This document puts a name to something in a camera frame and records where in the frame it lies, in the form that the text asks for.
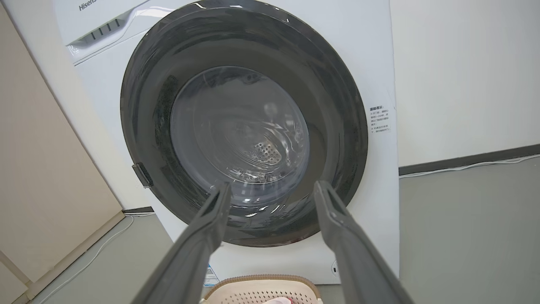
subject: black grabber tongs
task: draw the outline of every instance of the black grabber tongs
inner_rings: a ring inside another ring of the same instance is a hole
[[[327,182],[315,182],[322,236],[335,253],[347,304],[412,304],[362,228]],[[180,235],[133,304],[197,304],[210,255],[219,247],[231,203],[228,183],[214,192]]]
[[[313,189],[322,238],[336,255],[347,304],[412,304],[399,280],[358,226],[332,186]]]

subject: washing machine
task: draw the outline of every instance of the washing machine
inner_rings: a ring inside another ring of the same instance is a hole
[[[125,170],[173,240],[231,183],[206,285],[251,274],[339,283],[316,180],[399,274],[388,0],[56,0],[55,11]]]

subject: plastic laundry basket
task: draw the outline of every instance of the plastic laundry basket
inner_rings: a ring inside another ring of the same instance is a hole
[[[295,275],[233,277],[215,285],[200,301],[207,304],[261,304],[285,297],[293,304],[322,304],[317,287]]]

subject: black baseboard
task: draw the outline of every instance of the black baseboard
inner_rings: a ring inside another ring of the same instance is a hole
[[[123,213],[148,213],[148,212],[154,212],[154,209],[152,209],[152,207],[142,207],[142,208],[122,210],[122,212]]]
[[[509,160],[517,157],[524,157],[530,155],[540,154],[540,144],[532,146],[519,147],[515,149],[508,149],[496,152],[489,152],[483,154],[470,155],[465,157],[452,158],[449,160],[436,161],[430,163],[413,164],[412,166],[400,167],[400,175],[407,175],[411,173],[429,172],[448,168],[457,168],[468,166],[481,162],[495,162]]]

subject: grey floor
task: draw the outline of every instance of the grey floor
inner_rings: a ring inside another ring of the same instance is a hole
[[[401,281],[417,304],[540,303],[540,158],[400,181]],[[84,267],[122,220],[34,303]],[[137,217],[45,304],[130,303],[172,242]],[[340,286],[320,286],[344,303]]]

